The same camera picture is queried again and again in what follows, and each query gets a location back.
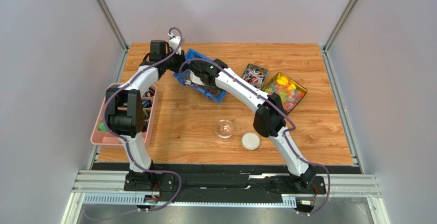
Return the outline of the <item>blue plastic candy bin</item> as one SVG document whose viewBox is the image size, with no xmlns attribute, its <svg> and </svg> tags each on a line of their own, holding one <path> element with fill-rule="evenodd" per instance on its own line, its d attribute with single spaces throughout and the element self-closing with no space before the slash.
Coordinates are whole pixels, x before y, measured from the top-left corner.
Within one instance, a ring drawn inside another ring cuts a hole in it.
<svg viewBox="0 0 437 224">
<path fill-rule="evenodd" d="M 185 53 L 185 59 L 189 60 L 192 58 L 202 58 L 202 59 L 206 59 L 210 62 L 212 62 L 213 60 L 208 58 L 207 56 L 193 50 L 193 49 L 189 49 L 186 53 Z M 210 86 L 203 86 L 203 85 L 198 85 L 198 84 L 187 84 L 185 83 L 185 81 L 189 78 L 190 76 L 190 71 L 189 70 L 185 70 L 182 72 L 182 77 L 179 76 L 178 71 L 176 73 L 173 73 L 173 76 L 177 79 L 177 81 L 185 87 L 189 87 L 199 93 L 201 93 L 205 98 L 210 99 L 215 101 L 217 104 L 220 104 L 221 101 L 223 100 L 223 97 L 226 94 L 226 91 L 224 91 L 223 89 L 217 88 L 217 87 L 210 87 Z"/>
</svg>

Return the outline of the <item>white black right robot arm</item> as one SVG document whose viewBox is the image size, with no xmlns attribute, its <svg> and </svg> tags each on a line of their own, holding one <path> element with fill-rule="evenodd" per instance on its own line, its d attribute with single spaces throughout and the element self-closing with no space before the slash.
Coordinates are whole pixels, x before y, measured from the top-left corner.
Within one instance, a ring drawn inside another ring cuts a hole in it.
<svg viewBox="0 0 437 224">
<path fill-rule="evenodd" d="M 204 85 L 223 89 L 244 103 L 254 113 L 255 131 L 275 145 L 289 173 L 296 177 L 295 182 L 303 188 L 312 186 L 316 176 L 314 164 L 307 161 L 289 134 L 296 126 L 284 113 L 281 98 L 276 93 L 268 94 L 248 84 L 219 59 L 189 59 L 182 63 L 179 71 L 185 69 L 192 71 Z"/>
</svg>

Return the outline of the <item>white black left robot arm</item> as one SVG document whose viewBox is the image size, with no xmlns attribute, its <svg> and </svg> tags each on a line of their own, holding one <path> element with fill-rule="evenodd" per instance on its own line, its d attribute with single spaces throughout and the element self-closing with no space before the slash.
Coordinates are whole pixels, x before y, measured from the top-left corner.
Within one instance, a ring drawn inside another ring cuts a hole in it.
<svg viewBox="0 0 437 224">
<path fill-rule="evenodd" d="M 129 159 L 130 174 L 153 180 L 156 171 L 142 137 L 145 116 L 142 97 L 167 71 L 175 71 L 184 62 L 181 36 L 168 42 L 153 40 L 137 72 L 123 85 L 108 88 L 102 111 L 107 131 L 122 143 Z"/>
</svg>

